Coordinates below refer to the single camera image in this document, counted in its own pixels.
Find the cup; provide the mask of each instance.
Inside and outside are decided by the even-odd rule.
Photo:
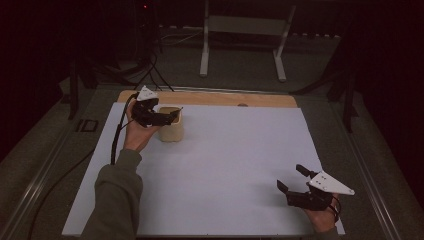
[[[169,114],[173,111],[180,110],[180,107],[162,106],[158,109],[158,113]],[[178,113],[178,117],[174,119],[171,125],[165,125],[159,129],[159,139],[162,142],[179,142],[184,136],[183,115],[182,110]]]

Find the metal frame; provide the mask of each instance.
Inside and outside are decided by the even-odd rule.
[[[278,80],[287,80],[281,54],[286,43],[296,6],[291,6],[287,20],[241,18],[209,15],[209,0],[205,0],[205,18],[203,27],[203,51],[200,62],[200,76],[207,77],[209,65],[209,31],[248,33],[281,36],[280,45],[273,51]]]
[[[364,188],[367,191],[372,207],[374,208],[375,215],[380,222],[380,226],[388,240],[401,240],[402,237],[400,236],[399,230],[396,227],[387,204],[367,167],[364,156],[358,147],[357,140],[355,139],[355,136],[351,132],[348,132],[344,127],[343,120],[337,113],[337,109],[335,107],[336,104],[337,103],[330,104],[331,110],[337,121],[339,129],[341,130],[343,137],[348,144],[349,149],[352,151],[356,163],[358,164],[359,176],[361,177]]]

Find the white table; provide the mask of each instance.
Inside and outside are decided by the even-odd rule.
[[[292,191],[307,191],[296,164],[321,170],[301,109],[178,105],[184,107],[184,139],[163,143],[153,136],[137,170],[144,182],[139,236],[312,234],[306,215],[287,206],[276,186],[280,179]],[[94,182],[110,162],[123,106],[115,103],[110,111],[63,235],[79,236],[94,208]],[[344,234],[340,221],[337,226]]]

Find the gray sleeve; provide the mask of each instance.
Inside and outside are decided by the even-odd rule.
[[[135,239],[143,183],[138,152],[123,149],[115,165],[104,166],[95,183],[95,207],[81,239]]]

